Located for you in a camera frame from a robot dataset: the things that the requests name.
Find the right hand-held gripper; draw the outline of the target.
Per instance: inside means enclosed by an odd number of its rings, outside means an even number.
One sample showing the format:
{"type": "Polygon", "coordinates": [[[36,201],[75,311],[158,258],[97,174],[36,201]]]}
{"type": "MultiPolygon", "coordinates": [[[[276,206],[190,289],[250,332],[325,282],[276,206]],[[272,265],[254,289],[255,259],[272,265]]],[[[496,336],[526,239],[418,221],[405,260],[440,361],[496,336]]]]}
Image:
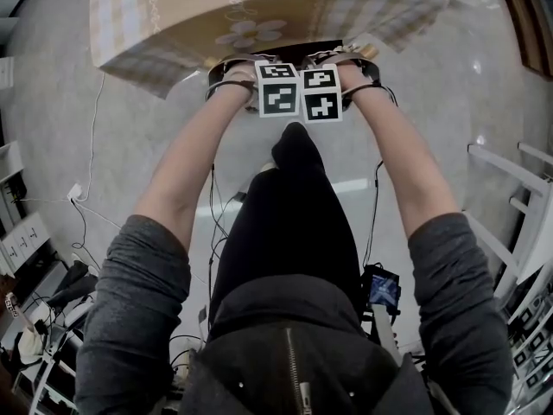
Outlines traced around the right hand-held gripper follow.
{"type": "MultiPolygon", "coordinates": [[[[363,54],[340,52],[336,64],[362,66],[363,54]]],[[[303,117],[306,123],[342,121],[342,96],[338,69],[335,64],[317,64],[314,56],[306,56],[300,71],[303,117]]]]}

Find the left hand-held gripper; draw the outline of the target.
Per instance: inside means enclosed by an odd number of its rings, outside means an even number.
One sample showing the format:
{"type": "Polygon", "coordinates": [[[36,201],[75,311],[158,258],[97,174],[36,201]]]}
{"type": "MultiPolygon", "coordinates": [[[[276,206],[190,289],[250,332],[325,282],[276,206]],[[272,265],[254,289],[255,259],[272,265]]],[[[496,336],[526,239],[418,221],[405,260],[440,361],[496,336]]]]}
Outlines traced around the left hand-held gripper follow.
{"type": "Polygon", "coordinates": [[[254,64],[256,73],[255,100],[248,107],[261,118],[293,117],[299,114],[300,78],[293,64],[276,56],[234,54],[222,60],[223,71],[237,65],[254,64]]]}

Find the wooden chair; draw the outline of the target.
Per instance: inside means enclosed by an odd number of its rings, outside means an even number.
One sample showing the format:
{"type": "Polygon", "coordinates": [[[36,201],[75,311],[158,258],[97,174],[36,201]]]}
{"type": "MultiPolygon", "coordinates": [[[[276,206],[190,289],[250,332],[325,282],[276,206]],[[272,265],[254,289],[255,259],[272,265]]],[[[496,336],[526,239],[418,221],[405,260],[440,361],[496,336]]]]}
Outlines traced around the wooden chair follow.
{"type": "MultiPolygon", "coordinates": [[[[336,55],[340,52],[357,52],[363,54],[366,58],[366,62],[362,66],[358,67],[362,70],[365,77],[370,78],[377,85],[381,83],[379,68],[372,61],[377,56],[378,50],[369,41],[357,40],[346,45],[343,44],[343,41],[339,40],[316,41],[266,49],[253,54],[276,56],[278,60],[291,63],[297,70],[299,70],[302,69],[303,59],[308,55],[314,56],[317,64],[336,64],[336,55]]],[[[222,81],[223,76],[226,73],[223,71],[222,60],[216,64],[212,64],[209,69],[208,83],[210,86],[222,81]]]]}

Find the person's left forearm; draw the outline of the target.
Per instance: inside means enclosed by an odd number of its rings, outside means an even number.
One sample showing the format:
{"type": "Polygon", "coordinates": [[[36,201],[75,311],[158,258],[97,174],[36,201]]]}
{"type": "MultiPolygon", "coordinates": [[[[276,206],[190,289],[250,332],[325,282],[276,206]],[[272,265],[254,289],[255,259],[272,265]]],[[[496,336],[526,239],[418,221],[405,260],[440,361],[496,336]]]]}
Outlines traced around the person's left forearm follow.
{"type": "Polygon", "coordinates": [[[185,249],[190,247],[200,193],[228,125],[251,97],[226,84],[187,121],[165,151],[134,213],[166,227],[185,249]]]}

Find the person's right forearm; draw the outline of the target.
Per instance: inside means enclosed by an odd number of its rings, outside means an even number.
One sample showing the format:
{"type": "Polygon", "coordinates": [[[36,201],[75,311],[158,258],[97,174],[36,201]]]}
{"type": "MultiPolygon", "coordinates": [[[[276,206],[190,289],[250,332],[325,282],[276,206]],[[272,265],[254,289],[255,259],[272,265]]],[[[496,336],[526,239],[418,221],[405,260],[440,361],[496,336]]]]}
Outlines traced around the person's right forearm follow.
{"type": "Polygon", "coordinates": [[[405,234],[410,237],[437,216],[458,213],[458,204],[429,146],[389,94],[367,83],[356,86],[352,94],[376,138],[405,234]]]}

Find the person's left hand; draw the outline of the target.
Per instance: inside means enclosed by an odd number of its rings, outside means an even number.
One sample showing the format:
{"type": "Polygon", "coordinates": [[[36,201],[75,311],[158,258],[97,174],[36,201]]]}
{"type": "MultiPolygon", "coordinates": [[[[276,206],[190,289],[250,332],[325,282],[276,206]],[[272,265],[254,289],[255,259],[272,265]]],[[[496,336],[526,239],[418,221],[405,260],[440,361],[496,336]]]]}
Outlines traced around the person's left hand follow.
{"type": "Polygon", "coordinates": [[[231,67],[224,75],[223,81],[247,81],[257,84],[255,67],[251,63],[242,63],[231,67]]]}

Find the person's right hand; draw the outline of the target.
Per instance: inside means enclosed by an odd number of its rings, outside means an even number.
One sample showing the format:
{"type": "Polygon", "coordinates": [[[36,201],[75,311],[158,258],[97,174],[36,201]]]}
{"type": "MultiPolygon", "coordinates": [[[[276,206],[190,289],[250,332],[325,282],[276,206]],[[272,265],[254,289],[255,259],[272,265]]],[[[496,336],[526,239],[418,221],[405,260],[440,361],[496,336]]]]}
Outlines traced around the person's right hand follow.
{"type": "Polygon", "coordinates": [[[352,61],[345,61],[337,66],[342,91],[355,88],[368,82],[362,70],[352,61]]]}

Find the person's dark trousers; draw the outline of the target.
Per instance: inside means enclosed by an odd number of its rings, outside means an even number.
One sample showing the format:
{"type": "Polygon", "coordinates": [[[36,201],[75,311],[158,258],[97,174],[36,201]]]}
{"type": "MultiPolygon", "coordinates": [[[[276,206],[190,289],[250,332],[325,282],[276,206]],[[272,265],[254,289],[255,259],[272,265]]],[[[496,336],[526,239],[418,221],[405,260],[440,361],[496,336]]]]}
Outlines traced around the person's dark trousers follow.
{"type": "Polygon", "coordinates": [[[361,302],[359,259],[350,225],[307,129],[288,124],[257,174],[219,260],[209,320],[242,284],[270,276],[320,278],[361,302]]]}

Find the wooden platform step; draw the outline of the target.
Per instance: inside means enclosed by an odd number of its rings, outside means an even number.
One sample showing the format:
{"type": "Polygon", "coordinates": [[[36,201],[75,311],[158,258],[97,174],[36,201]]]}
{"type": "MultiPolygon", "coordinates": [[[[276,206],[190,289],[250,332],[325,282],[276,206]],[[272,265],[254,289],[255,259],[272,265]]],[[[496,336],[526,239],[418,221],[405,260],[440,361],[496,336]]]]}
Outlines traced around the wooden platform step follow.
{"type": "Polygon", "coordinates": [[[553,0],[505,0],[524,67],[553,80],[553,0]]]}

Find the white side table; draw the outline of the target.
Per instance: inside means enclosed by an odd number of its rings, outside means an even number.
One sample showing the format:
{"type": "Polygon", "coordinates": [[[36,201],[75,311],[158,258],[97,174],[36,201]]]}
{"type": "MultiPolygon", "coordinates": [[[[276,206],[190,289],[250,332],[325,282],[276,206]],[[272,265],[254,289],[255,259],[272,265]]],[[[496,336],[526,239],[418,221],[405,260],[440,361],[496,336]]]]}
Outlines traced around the white side table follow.
{"type": "Polygon", "coordinates": [[[478,144],[469,144],[467,153],[517,179],[528,195],[525,201],[515,196],[509,199],[510,209],[517,212],[521,220],[512,248],[500,242],[469,212],[465,213],[476,236],[505,265],[495,288],[495,296],[503,297],[553,262],[553,181],[478,144]]]}

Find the black phone with lit screen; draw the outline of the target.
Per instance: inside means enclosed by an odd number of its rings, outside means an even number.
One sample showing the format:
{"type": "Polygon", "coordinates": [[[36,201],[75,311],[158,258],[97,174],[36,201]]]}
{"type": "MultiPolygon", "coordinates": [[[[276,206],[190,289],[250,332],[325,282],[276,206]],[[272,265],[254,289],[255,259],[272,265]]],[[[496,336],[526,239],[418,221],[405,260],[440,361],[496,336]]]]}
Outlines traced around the black phone with lit screen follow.
{"type": "Polygon", "coordinates": [[[400,314],[401,297],[399,276],[387,271],[381,263],[365,265],[361,275],[361,288],[366,296],[367,308],[374,304],[384,305],[390,316],[400,314]]]}

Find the white drawer cabinet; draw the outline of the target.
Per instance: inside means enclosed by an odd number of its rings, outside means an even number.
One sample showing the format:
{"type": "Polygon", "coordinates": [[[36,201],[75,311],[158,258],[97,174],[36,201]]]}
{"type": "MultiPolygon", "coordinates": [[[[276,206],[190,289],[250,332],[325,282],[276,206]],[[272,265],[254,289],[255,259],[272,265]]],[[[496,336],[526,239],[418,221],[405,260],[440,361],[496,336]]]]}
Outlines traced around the white drawer cabinet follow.
{"type": "Polygon", "coordinates": [[[0,91],[14,85],[15,59],[12,56],[0,58],[0,91]]]}

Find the white open shelf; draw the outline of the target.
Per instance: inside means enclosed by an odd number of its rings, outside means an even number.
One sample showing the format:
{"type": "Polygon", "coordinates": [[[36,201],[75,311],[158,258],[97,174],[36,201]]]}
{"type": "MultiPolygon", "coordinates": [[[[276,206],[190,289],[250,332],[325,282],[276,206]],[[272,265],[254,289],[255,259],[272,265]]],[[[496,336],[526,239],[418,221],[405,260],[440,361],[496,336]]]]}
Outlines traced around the white open shelf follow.
{"type": "Polygon", "coordinates": [[[0,186],[24,169],[19,143],[13,141],[0,147],[0,186]]]}

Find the white labelled drawer unit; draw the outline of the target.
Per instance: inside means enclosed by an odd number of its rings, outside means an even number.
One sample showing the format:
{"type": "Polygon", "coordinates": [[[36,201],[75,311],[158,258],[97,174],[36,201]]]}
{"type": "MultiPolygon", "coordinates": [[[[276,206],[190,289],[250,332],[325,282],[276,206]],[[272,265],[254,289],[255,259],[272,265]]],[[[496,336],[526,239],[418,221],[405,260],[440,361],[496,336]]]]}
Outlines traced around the white labelled drawer unit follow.
{"type": "Polygon", "coordinates": [[[0,239],[0,275],[14,277],[50,236],[41,216],[33,213],[0,239]]]}

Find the person's dark grey jacket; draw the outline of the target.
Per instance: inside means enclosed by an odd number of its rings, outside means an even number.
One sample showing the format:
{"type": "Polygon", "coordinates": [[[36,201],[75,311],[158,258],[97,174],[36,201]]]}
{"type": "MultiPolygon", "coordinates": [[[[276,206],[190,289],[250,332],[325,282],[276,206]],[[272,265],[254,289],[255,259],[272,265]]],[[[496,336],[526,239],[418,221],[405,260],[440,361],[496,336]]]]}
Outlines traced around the person's dark grey jacket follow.
{"type": "MultiPolygon", "coordinates": [[[[429,377],[460,415],[504,415],[512,356],[484,253],[463,214],[408,246],[429,377]]],[[[190,285],[188,256],[159,223],[131,216],[112,241],[77,357],[81,415],[142,415],[168,392],[169,339],[190,285]]],[[[180,414],[434,415],[410,360],[371,342],[346,295],[305,275],[260,278],[221,304],[193,359],[180,414]]]]}

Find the white shelving unit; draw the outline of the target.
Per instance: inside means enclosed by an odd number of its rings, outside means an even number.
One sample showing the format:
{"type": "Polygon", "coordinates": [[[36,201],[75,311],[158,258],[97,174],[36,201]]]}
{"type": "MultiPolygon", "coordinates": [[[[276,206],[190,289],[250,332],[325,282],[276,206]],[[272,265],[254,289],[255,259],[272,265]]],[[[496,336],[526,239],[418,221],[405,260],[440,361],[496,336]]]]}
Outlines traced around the white shelving unit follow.
{"type": "Polygon", "coordinates": [[[534,393],[553,371],[553,262],[522,284],[508,320],[516,391],[534,393]]]}

